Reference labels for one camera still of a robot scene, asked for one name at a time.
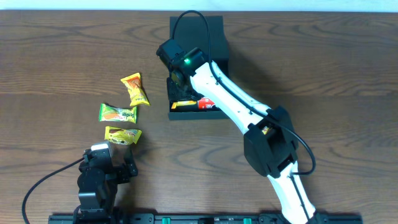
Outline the yellow cracker snack packet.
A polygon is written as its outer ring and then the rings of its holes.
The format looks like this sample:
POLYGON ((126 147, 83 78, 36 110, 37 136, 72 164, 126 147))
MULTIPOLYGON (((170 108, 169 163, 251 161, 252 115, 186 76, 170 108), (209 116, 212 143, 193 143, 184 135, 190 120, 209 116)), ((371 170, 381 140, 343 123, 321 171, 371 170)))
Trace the yellow cracker snack packet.
POLYGON ((173 102, 171 105, 171 109, 174 110, 177 107, 181 107, 181 106, 191 106, 191 105, 196 105, 197 101, 177 101, 177 102, 173 102))

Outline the red soda can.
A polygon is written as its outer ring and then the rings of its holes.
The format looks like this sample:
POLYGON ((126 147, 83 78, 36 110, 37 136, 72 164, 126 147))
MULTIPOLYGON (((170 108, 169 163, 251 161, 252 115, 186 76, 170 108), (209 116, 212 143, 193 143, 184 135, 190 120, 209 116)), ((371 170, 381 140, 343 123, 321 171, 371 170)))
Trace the red soda can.
POLYGON ((214 111, 219 110, 216 104, 211 101, 209 98, 203 97, 202 99, 197 101, 197 106, 199 110, 202 111, 214 111))

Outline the yellow peanut butter snack packet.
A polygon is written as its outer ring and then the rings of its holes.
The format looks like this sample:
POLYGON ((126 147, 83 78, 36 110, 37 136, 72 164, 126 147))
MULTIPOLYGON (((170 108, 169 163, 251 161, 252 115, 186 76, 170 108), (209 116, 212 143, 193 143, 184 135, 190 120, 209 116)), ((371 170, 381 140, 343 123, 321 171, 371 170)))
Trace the yellow peanut butter snack packet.
POLYGON ((134 73, 128 77, 122 78, 121 82, 126 86, 129 93, 131 101, 130 106, 150 105, 149 100, 142 89, 140 73, 134 73))

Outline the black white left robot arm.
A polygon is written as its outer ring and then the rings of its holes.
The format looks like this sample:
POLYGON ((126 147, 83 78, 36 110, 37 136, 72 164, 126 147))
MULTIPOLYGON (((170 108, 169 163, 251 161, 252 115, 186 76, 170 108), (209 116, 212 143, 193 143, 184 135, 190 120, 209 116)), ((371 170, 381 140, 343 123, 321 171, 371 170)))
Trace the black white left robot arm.
POLYGON ((92 145, 83 153, 77 184, 80 205, 73 223, 128 223, 129 218, 114 206, 118 185, 138 174, 132 151, 126 149, 119 164, 113 164, 114 147, 109 141, 92 145))

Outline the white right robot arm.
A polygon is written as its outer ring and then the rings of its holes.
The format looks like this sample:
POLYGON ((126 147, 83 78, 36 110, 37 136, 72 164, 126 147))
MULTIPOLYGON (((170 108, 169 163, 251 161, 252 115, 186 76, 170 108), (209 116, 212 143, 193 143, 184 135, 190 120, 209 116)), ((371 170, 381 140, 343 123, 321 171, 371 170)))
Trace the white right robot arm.
POLYGON ((300 178, 316 168, 309 145, 295 132, 288 112, 255 100, 199 48, 157 52, 177 87, 211 100, 243 134, 244 156, 267 177, 289 223, 315 223, 317 211, 300 178))

